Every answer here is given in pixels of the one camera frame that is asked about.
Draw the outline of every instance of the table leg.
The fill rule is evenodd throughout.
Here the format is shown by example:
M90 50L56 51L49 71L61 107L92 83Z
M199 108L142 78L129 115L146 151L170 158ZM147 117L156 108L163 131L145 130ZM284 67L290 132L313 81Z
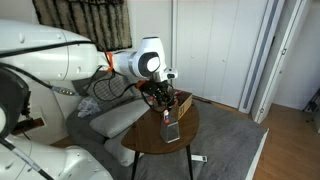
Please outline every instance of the table leg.
M133 162L133 169L132 169L132 175L131 175L131 180L134 180L134 176L136 174L136 169L137 169L137 164L138 164L138 159L139 159L140 152L136 151L134 153L134 162Z
M189 172L190 172L190 179L193 180L193 172L192 172L192 161L191 161L191 152L190 152L190 144L186 147L187 149L187 156L188 156L188 164L189 164Z

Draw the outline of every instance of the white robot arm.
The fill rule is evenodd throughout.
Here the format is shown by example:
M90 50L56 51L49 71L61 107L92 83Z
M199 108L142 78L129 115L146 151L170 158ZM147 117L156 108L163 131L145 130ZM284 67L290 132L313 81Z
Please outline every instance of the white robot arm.
M23 154L5 139L17 123L18 114L21 113L25 103L24 98L28 96L25 82L31 79L36 81L84 79L91 77L98 68L100 70L113 68L120 74L151 79L156 83L177 78L178 75L176 70L167 68L159 38L143 39L141 47L136 52L121 51L108 53L107 56L106 52L98 51L96 44L89 39L65 30L8 20L0 20L0 27L1 144L6 144L8 149L47 179L50 179L48 178L50 176L33 164L28 154ZM19 96L16 96L12 89L8 90L7 85L15 89ZM16 172L24 166L22 164L14 167Z
M96 44L65 30L0 20L0 62L21 68L41 80L77 80L91 77L98 66L109 68L106 52ZM136 52L113 54L113 66L123 75L150 78L157 82L177 77L169 71L161 40L144 38Z

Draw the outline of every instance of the wooden floor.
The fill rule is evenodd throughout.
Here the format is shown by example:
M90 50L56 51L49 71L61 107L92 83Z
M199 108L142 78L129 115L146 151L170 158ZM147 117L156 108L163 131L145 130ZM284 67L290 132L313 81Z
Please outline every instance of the wooden floor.
M233 108L215 106L250 118ZM287 107L272 105L262 122L269 128L254 180L320 180L320 134L316 132L311 114ZM72 145L69 138L54 144Z

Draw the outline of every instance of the curtain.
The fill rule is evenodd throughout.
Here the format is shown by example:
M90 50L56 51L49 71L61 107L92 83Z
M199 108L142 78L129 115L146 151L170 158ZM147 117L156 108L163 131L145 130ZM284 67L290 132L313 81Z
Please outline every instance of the curtain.
M72 31L107 51L131 48L126 0L33 0L40 24Z

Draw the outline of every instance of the brown box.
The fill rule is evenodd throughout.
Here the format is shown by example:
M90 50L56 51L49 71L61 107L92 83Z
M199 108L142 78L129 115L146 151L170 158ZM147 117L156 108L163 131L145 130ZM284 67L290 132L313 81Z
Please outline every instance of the brown box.
M185 112L189 109L192 104L192 94L183 91L181 94L177 95L178 106L172 108L172 114L177 120L179 120Z

